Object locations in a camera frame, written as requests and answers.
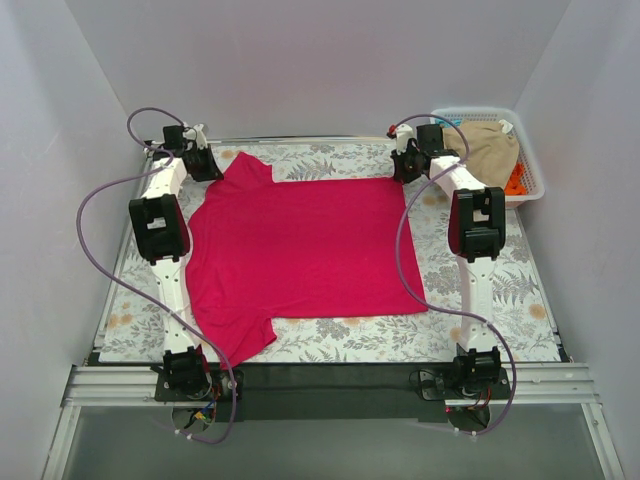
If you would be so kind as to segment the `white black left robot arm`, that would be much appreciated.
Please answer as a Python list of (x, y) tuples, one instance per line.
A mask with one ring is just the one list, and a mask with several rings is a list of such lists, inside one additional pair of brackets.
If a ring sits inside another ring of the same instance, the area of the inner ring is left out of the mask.
[(178, 195), (183, 181), (221, 180), (206, 137), (204, 124), (171, 125), (163, 128), (162, 150), (152, 159), (170, 165), (150, 176), (139, 199), (129, 202), (129, 214), (140, 256), (149, 262), (159, 293), (159, 300), (170, 312), (164, 315), (163, 365), (158, 370), (161, 385), (188, 399), (205, 398), (213, 386), (202, 342), (173, 317), (183, 321), (191, 317), (185, 270), (191, 238), (179, 206)]

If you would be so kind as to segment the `pink t shirt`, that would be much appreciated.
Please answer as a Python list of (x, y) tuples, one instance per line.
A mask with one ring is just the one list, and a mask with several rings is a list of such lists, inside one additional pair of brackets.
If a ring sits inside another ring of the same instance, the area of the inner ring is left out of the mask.
[(188, 226), (195, 321), (238, 365), (276, 318), (406, 315), (425, 308), (402, 186), (389, 178), (277, 182), (240, 153)]

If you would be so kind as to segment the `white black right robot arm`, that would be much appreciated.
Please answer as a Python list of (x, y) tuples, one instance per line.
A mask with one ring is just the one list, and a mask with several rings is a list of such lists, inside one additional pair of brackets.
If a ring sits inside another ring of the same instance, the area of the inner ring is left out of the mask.
[(389, 128), (395, 141), (391, 152), (393, 178), (407, 184), (425, 176), (450, 201), (448, 245), (458, 265), (462, 311), (456, 355), (450, 363), (418, 373), (426, 400), (459, 396), (479, 402), (500, 381), (499, 339), (493, 321), (493, 275), (506, 240), (505, 194), (476, 179), (462, 158), (444, 148), (438, 124)]

